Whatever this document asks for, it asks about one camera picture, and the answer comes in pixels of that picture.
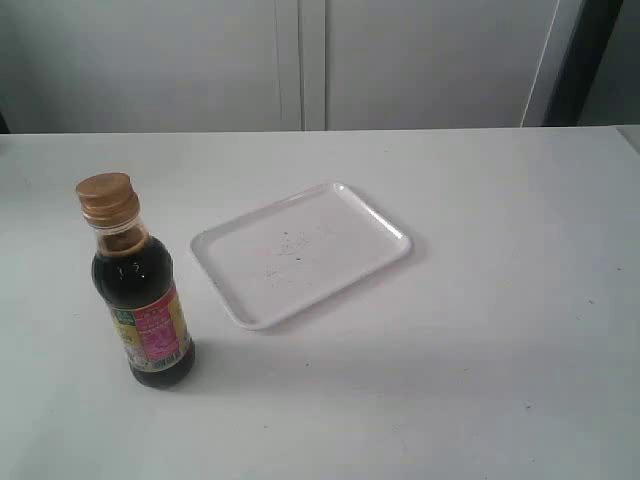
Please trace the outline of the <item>white plastic tray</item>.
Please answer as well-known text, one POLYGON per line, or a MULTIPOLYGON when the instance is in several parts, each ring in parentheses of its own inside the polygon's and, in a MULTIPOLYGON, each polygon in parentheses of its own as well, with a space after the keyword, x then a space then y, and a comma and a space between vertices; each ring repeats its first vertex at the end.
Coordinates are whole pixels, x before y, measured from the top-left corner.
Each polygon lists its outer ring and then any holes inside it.
POLYGON ((231 320, 284 323, 407 257, 411 238, 349 186, 331 182, 202 231, 195 261, 231 320))

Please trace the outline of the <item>dark soy sauce bottle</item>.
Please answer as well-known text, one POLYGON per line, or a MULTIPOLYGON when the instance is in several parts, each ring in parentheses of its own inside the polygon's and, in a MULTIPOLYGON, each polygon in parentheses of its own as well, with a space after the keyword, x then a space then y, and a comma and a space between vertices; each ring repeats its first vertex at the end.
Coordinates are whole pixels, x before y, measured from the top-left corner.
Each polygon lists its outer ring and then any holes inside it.
POLYGON ((164 244, 140 218, 140 202, 125 173, 103 173, 76 186, 81 211, 96 235, 91 276, 109 309, 132 375, 169 388, 191 371, 196 347, 164 244))

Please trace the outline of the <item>dark vertical post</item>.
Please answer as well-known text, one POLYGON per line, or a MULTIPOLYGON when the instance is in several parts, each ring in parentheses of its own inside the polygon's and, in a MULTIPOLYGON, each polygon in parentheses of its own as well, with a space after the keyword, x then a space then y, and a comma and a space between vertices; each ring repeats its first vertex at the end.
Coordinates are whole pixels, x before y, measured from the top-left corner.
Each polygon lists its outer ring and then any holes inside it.
POLYGON ((623 0, 582 2, 545 112, 544 127, 578 124, 623 4, 623 0))

